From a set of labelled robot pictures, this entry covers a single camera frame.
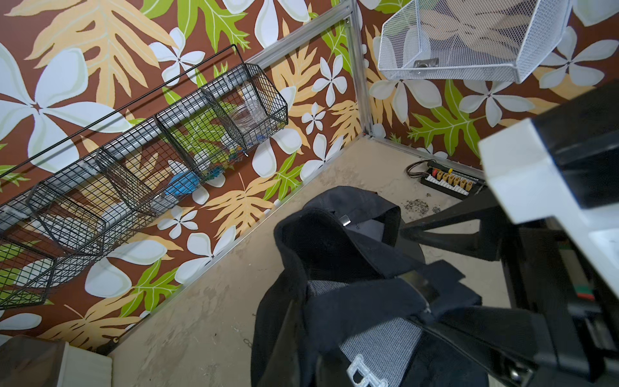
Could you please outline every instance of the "black bag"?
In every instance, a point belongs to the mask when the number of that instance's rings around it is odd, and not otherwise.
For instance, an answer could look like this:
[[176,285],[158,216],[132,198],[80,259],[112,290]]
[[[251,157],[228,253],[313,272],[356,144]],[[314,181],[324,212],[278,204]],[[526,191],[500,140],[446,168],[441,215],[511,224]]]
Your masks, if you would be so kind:
[[253,387],[488,384],[418,327],[480,297],[447,262],[394,248],[400,222],[400,208],[376,193],[336,187],[276,226],[284,271],[256,312]]

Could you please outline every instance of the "black cord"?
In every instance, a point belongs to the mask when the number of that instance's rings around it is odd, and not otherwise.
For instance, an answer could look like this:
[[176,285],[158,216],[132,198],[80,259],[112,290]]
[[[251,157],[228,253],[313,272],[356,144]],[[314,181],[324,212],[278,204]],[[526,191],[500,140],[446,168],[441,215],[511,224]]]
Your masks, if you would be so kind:
[[428,172],[423,171],[423,172],[413,172],[412,169],[415,168],[416,166],[423,164],[425,162],[428,162],[427,160],[421,160],[418,161],[416,163],[413,163],[411,165],[409,165],[408,167],[406,167],[406,169],[404,170],[406,172],[406,174],[410,177],[410,178],[418,178],[418,177],[427,177],[428,175],[430,175]]

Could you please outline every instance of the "hanging wall organizer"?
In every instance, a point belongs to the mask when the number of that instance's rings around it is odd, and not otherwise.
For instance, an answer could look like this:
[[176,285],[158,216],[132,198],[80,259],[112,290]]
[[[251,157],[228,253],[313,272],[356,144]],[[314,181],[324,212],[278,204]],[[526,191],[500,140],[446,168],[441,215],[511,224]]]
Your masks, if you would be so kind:
[[[262,68],[243,61],[236,45],[174,79],[229,50],[241,64],[0,207],[0,239],[14,256],[0,261],[0,310],[44,303],[53,287],[78,276],[288,123],[286,101]],[[61,149],[62,142],[54,146]],[[173,160],[183,170],[161,182],[139,162],[132,164],[136,150],[143,159]],[[84,196],[94,200],[85,204]]]
[[383,24],[378,69],[391,80],[521,83],[570,12],[569,0],[411,0]]

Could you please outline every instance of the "gray mesh fabric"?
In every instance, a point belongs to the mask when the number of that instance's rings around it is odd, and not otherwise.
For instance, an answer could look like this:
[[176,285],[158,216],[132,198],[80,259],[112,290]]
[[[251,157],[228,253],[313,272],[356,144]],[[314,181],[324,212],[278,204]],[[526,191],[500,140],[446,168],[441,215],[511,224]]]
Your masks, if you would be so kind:
[[[312,295],[323,294],[345,287],[342,282],[311,280],[308,282]],[[377,325],[361,334],[349,337],[340,349],[352,362],[358,354],[379,379],[387,379],[389,386],[398,387],[406,373],[422,330],[403,318],[395,318]]]

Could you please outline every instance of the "stained floor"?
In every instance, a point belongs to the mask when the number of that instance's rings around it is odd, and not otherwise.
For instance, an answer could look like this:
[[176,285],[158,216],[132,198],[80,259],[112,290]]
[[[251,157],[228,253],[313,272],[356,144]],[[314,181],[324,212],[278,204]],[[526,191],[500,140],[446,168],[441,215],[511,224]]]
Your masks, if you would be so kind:
[[[400,205],[405,221],[459,202],[404,173],[407,165],[418,160],[368,138],[350,144],[229,254],[123,339],[110,355],[113,386],[249,386],[254,314],[282,271],[273,239],[275,224],[339,185],[378,192]],[[439,231],[472,233],[477,228],[476,222],[468,222]],[[445,259],[462,271],[466,275],[462,282],[483,297],[484,305],[509,307],[499,262],[426,246],[422,250],[428,263]]]

